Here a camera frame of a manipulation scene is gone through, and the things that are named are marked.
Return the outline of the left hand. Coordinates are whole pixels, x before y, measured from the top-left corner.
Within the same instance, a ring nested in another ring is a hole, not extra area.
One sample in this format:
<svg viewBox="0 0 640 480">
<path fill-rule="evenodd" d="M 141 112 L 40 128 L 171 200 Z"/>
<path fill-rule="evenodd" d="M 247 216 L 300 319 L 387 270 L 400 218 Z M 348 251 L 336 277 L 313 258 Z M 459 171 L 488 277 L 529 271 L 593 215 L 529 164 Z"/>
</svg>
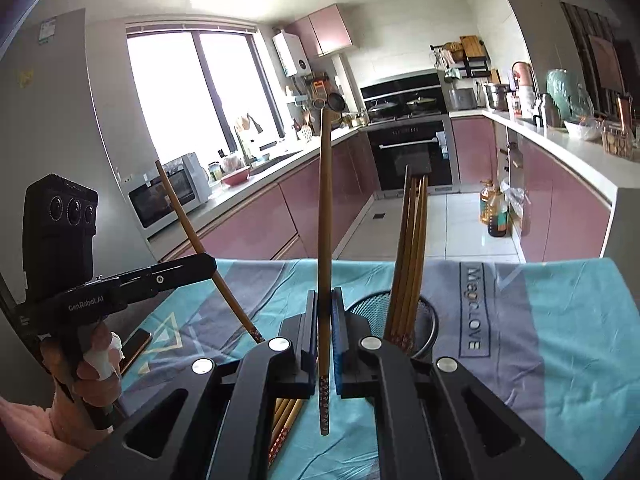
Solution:
<svg viewBox="0 0 640 480">
<path fill-rule="evenodd" d="M 105 434 L 112 426 L 111 406 L 120 395 L 120 351 L 112 345 L 114 334 L 99 323 L 91 334 L 91 350 L 107 356 L 111 375 L 101 378 L 96 368 L 82 359 L 76 370 L 68 364 L 60 346 L 43 339 L 40 351 L 43 364 L 54 379 L 54 398 L 50 419 L 55 431 L 78 437 L 80 434 Z"/>
</svg>

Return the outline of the pink sleeve forearm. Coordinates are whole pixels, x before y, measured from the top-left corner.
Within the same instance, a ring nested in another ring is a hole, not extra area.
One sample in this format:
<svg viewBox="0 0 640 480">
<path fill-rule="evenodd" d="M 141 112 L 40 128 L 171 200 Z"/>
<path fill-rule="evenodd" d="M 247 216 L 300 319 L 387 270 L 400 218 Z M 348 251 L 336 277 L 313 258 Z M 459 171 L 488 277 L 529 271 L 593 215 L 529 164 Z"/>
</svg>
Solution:
<svg viewBox="0 0 640 480">
<path fill-rule="evenodd" d="M 56 392 L 50 408 L 1 399 L 1 422 L 30 469 L 43 479 L 61 479 L 113 428 L 97 430 L 81 406 Z"/>
</svg>

